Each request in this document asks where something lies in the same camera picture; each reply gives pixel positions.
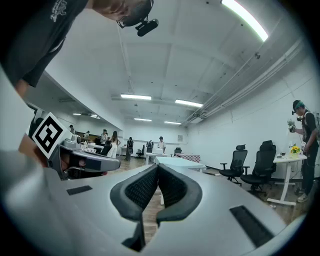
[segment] head-mounted camera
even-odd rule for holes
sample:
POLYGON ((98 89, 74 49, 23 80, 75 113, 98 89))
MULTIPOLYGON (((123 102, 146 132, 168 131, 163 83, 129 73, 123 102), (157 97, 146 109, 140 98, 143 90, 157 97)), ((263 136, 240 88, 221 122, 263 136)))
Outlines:
POLYGON ((137 24, 135 29, 138 31, 138 36, 143 37, 150 31, 158 27, 159 21, 153 19, 148 20, 149 13, 154 5, 154 0, 147 0, 144 3, 138 4, 129 16, 123 17, 121 20, 117 20, 118 25, 123 29, 125 27, 133 27, 137 24))

